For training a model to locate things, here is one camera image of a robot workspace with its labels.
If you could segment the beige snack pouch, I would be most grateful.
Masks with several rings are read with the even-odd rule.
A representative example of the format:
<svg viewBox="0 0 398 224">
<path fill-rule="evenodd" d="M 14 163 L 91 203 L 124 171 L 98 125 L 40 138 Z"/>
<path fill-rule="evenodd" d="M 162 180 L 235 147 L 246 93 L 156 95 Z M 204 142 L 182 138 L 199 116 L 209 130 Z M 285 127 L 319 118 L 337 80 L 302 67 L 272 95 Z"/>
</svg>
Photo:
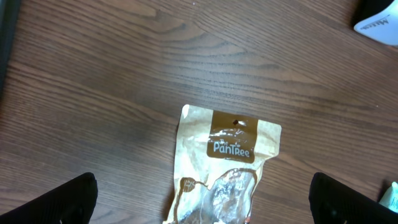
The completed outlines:
<svg viewBox="0 0 398 224">
<path fill-rule="evenodd" d="M 282 127 L 184 105 L 175 146 L 175 197 L 166 223 L 249 223 L 263 166 L 277 157 Z"/>
</svg>

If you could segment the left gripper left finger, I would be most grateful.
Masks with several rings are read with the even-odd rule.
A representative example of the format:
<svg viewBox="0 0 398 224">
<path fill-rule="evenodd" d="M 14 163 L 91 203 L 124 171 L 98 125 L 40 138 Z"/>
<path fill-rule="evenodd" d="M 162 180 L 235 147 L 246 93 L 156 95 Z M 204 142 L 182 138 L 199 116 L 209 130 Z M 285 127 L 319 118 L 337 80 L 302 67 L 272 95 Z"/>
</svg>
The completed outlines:
<svg viewBox="0 0 398 224">
<path fill-rule="evenodd" d="M 95 176 L 86 172 L 1 215 L 1 224 L 88 224 L 97 197 Z"/>
</svg>

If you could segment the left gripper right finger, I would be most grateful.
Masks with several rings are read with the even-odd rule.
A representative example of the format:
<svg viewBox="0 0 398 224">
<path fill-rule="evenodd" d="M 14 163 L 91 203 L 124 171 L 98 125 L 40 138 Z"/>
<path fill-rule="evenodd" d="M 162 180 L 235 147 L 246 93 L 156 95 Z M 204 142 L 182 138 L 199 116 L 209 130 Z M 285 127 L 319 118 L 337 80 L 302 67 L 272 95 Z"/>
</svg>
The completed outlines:
<svg viewBox="0 0 398 224">
<path fill-rule="evenodd" d="M 308 199 L 315 224 L 397 224 L 395 212 L 321 172 Z"/>
</svg>

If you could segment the teal wet wipes pack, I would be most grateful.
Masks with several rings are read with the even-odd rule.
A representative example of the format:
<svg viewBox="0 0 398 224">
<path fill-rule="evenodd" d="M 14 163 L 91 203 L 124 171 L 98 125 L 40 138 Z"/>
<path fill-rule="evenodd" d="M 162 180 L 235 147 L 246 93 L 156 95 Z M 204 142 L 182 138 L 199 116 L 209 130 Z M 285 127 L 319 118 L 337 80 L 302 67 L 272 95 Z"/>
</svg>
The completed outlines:
<svg viewBox="0 0 398 224">
<path fill-rule="evenodd" d="M 398 213 L 398 185 L 393 182 L 379 201 L 379 204 Z"/>
</svg>

